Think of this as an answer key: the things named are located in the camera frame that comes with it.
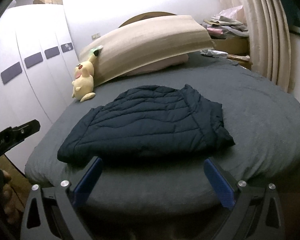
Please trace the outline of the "left hand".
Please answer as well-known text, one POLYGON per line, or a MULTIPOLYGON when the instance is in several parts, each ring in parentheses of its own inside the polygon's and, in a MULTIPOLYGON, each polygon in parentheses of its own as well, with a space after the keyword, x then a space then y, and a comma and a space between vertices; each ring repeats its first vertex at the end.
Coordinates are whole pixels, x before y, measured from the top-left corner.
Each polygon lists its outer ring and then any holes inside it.
POLYGON ((13 190, 10 186, 11 175, 2 171, 4 175, 5 185, 2 188, 2 197, 4 203, 4 213, 8 224, 14 224, 19 220, 19 211, 16 208, 16 200, 13 198, 13 190))

